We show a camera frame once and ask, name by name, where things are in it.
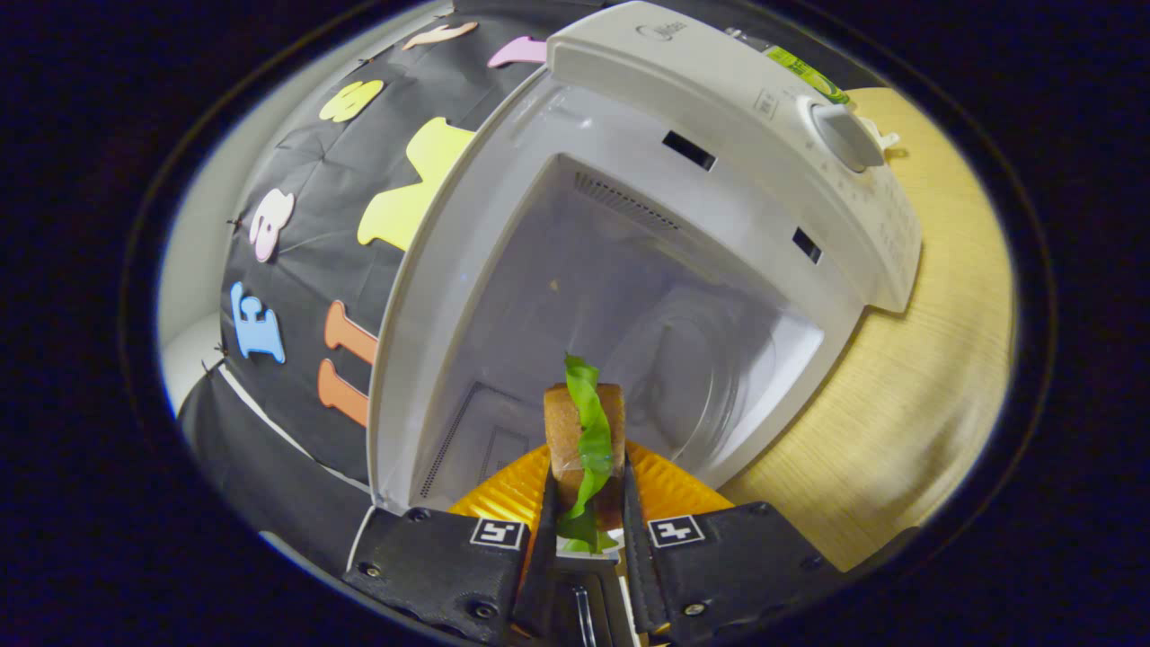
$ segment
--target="foam number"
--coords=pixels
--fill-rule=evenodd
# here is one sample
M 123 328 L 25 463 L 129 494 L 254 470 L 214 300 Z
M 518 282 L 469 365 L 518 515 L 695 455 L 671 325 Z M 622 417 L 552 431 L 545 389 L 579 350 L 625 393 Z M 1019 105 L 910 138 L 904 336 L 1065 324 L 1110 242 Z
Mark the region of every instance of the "foam number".
M 296 208 L 296 195 L 283 194 L 279 188 L 268 191 L 260 200 L 260 206 L 252 217 L 252 229 L 247 239 L 255 247 L 255 257 L 267 262 L 279 240 L 279 230 L 288 223 L 292 209 Z
M 345 85 L 343 90 L 336 92 L 336 95 L 323 105 L 320 109 L 320 118 L 330 118 L 336 123 L 354 118 L 382 90 L 382 80 L 369 80 L 367 83 L 356 80 L 355 83 Z
M 416 45 L 430 45 L 432 43 L 443 43 L 444 40 L 451 40 L 452 38 L 459 38 L 468 31 L 480 26 L 480 23 L 463 23 L 459 26 L 448 28 L 442 24 L 431 31 L 424 31 L 423 33 L 416 33 L 404 45 L 404 51 L 408 51 Z
M 407 143 L 407 159 L 423 180 L 371 198 L 356 232 L 360 244 L 379 238 L 407 251 L 436 191 L 473 137 L 474 132 L 452 128 L 442 116 L 423 124 Z
M 363 362 L 375 364 L 375 349 L 379 340 L 347 318 L 343 301 L 332 301 L 323 326 L 323 342 L 331 351 L 344 347 Z M 338 409 L 344 416 L 367 428 L 367 396 L 347 384 L 336 372 L 330 360 L 320 363 L 317 378 L 320 402 L 328 409 Z
M 489 68 L 498 68 L 507 63 L 545 63 L 547 62 L 547 41 L 531 40 L 530 36 L 520 36 L 504 45 L 488 61 Z

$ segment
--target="metal grate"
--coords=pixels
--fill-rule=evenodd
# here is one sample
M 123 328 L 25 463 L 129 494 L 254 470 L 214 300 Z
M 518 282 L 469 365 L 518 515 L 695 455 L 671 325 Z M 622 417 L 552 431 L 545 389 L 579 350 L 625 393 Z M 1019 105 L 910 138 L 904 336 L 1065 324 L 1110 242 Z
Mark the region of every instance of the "metal grate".
M 511 394 L 506 394 L 497 388 L 492 388 L 486 385 L 482 385 L 480 383 L 475 383 L 471 385 L 471 390 L 467 392 L 467 398 L 463 399 L 463 405 L 459 407 L 459 411 L 455 414 L 455 421 L 451 424 L 451 428 L 447 430 L 447 436 L 446 438 L 444 438 L 443 445 L 439 446 L 439 452 L 436 453 L 435 461 L 431 463 L 431 470 L 428 472 L 427 478 L 423 480 L 423 487 L 420 488 L 420 496 L 422 496 L 423 499 L 427 499 L 428 495 L 431 493 L 431 486 L 435 484 L 435 477 L 436 475 L 439 473 L 439 468 L 443 465 L 444 459 L 447 457 L 447 449 L 451 448 L 451 441 L 455 438 L 455 432 L 459 431 L 459 424 L 463 421 L 463 413 L 467 411 L 467 406 L 471 403 L 471 399 L 475 398 L 475 394 L 480 393 L 483 390 L 497 393 L 506 398 L 507 400 L 513 400 L 515 402 L 519 402 L 518 398 Z
M 616 213 L 626 215 L 650 229 L 659 231 L 678 229 L 675 221 L 623 193 L 611 184 L 585 172 L 575 172 L 575 188 L 600 205 L 614 209 Z

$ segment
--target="blue foam letter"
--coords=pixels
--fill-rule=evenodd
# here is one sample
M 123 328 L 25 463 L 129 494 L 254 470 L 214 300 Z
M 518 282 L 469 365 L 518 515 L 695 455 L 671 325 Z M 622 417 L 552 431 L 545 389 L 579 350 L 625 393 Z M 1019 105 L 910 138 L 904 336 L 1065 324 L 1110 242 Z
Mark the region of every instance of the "blue foam letter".
M 236 322 L 236 339 L 239 340 L 239 352 L 246 359 L 252 353 L 266 353 L 284 363 L 284 345 L 279 339 L 279 318 L 268 308 L 263 318 L 256 315 L 263 309 L 263 303 L 255 296 L 244 295 L 244 284 L 239 280 L 231 286 L 231 317 Z

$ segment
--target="white wall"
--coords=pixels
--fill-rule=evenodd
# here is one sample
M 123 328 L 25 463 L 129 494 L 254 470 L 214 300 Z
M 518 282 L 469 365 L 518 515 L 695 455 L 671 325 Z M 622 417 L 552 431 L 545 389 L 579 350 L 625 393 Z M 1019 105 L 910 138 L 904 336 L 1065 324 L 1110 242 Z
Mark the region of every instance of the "white wall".
M 332 49 L 274 90 L 205 162 L 175 216 L 160 275 L 158 346 L 163 349 L 161 362 L 175 410 L 191 388 L 186 384 L 190 372 L 202 375 L 199 361 L 193 359 L 208 357 L 218 342 L 218 334 L 213 339 L 205 337 L 210 332 L 205 319 L 217 317 L 220 307 L 231 234 L 224 221 L 237 215 L 241 198 L 270 154 L 273 143 L 286 134 L 288 124 L 315 97 L 358 67 L 358 59 L 378 53 L 436 15 L 451 10 L 448 1 L 427 2 Z

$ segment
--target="microwave brand logo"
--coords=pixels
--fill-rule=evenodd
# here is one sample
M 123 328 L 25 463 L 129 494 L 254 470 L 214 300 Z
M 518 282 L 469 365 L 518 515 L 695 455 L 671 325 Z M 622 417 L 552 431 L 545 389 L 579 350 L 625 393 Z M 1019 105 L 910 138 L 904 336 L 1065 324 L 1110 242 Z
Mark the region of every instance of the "microwave brand logo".
M 639 32 L 647 38 L 653 38 L 654 40 L 667 41 L 675 37 L 676 33 L 687 29 L 687 23 L 667 23 L 651 26 L 649 24 L 641 24 L 635 28 L 635 31 Z

